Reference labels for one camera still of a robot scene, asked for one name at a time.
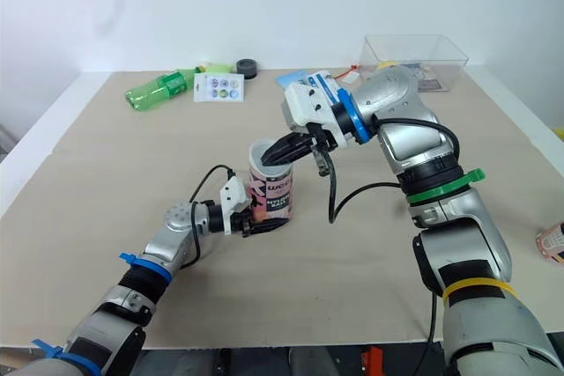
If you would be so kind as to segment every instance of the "white wall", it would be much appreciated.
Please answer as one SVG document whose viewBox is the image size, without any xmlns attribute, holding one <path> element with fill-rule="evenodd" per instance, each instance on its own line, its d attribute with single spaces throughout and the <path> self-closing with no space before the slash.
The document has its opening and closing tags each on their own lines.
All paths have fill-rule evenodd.
<svg viewBox="0 0 564 376">
<path fill-rule="evenodd" d="M 358 60 L 366 33 L 443 33 L 473 62 L 490 65 L 542 119 L 564 124 L 554 112 L 562 96 L 563 6 L 562 0 L 3 0 L 0 122 L 21 136 L 78 70 L 168 70 L 243 56 L 263 67 L 342 66 Z"/>
</svg>

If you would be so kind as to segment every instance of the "cup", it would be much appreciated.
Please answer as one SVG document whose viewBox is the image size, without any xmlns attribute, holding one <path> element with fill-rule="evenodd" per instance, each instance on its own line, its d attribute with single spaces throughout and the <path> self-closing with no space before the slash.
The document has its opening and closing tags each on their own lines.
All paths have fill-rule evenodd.
<svg viewBox="0 0 564 376">
<path fill-rule="evenodd" d="M 292 211 L 292 165 L 263 166 L 261 162 L 273 144 L 273 140 L 258 140 L 249 147 L 250 208 L 256 222 L 290 218 Z"/>
<path fill-rule="evenodd" d="M 537 235 L 537 248 L 545 259 L 564 265 L 564 222 Z"/>
</svg>

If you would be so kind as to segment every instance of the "green ring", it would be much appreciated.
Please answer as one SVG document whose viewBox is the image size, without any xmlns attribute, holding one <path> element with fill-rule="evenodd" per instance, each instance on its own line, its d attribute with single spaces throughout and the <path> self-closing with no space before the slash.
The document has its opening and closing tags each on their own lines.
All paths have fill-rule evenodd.
<svg viewBox="0 0 564 376">
<path fill-rule="evenodd" d="M 409 204 L 424 202 L 425 200 L 430 200 L 432 198 L 438 197 L 440 195 L 445 195 L 455 191 L 470 182 L 482 181 L 486 177 L 486 174 L 481 169 L 474 169 L 468 172 L 465 176 L 461 176 L 457 180 L 448 182 L 437 188 L 431 188 L 422 193 L 408 195 L 407 201 Z"/>
</svg>

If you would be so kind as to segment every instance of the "green plastic bottle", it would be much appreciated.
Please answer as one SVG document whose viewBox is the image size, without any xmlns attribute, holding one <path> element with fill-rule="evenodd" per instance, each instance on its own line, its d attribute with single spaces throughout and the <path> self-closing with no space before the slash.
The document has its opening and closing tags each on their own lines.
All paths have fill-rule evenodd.
<svg viewBox="0 0 564 376">
<path fill-rule="evenodd" d="M 135 110 L 148 110 L 164 100 L 194 88 L 194 75 L 202 72 L 200 68 L 193 70 L 176 70 L 172 74 L 162 75 L 150 83 L 132 88 L 125 93 L 125 98 Z"/>
</svg>

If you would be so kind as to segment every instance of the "black tape roll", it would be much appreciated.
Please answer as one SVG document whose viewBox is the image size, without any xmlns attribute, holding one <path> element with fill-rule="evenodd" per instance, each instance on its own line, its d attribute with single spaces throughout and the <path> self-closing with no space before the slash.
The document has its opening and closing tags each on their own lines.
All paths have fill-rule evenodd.
<svg viewBox="0 0 564 376">
<path fill-rule="evenodd" d="M 238 74 L 243 74 L 245 79 L 256 77 L 256 61 L 253 59 L 241 59 L 235 64 Z"/>
</svg>

